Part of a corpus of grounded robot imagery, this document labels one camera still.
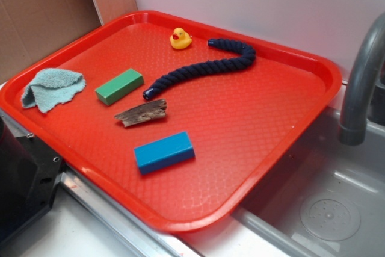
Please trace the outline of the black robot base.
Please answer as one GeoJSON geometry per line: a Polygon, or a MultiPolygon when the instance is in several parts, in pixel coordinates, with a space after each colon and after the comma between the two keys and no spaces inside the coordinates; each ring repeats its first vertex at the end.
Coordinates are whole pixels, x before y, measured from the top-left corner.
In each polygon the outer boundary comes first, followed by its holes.
{"type": "Polygon", "coordinates": [[[1,246],[51,210],[62,170],[43,140],[16,137],[1,120],[1,246]]]}

